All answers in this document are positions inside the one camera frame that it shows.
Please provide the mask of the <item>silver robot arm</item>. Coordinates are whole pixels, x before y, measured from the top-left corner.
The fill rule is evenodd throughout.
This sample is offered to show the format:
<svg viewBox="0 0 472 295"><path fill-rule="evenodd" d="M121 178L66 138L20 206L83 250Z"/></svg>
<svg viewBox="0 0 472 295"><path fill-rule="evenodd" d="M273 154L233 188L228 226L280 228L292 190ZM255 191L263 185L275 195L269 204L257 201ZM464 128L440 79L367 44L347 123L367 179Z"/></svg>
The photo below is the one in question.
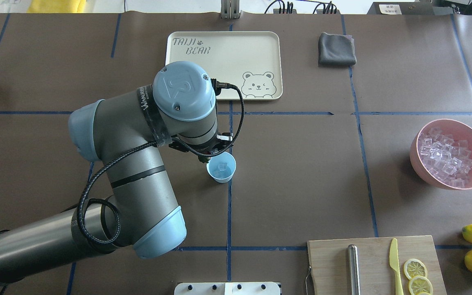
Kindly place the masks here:
<svg viewBox="0 0 472 295"><path fill-rule="evenodd" d="M178 247L187 230L159 147L207 163L230 149L236 133L218 130L217 96L238 86L199 65L171 62L152 84L72 112L77 151L102 162L77 204L45 220L0 231L0 287L76 261L132 246L152 259Z"/></svg>

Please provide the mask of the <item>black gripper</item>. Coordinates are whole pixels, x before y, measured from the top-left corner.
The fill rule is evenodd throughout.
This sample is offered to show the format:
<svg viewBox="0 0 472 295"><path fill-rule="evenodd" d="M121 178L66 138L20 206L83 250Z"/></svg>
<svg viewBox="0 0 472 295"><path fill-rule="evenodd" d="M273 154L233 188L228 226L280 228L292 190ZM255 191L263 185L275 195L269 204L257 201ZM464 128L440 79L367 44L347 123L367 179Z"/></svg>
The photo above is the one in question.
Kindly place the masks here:
<svg viewBox="0 0 472 295"><path fill-rule="evenodd" d="M212 157L221 155L234 145L234 134L231 132L214 132L200 137L186 137L178 134L172 137L169 144L171 149L197 155L199 161L209 161Z"/></svg>

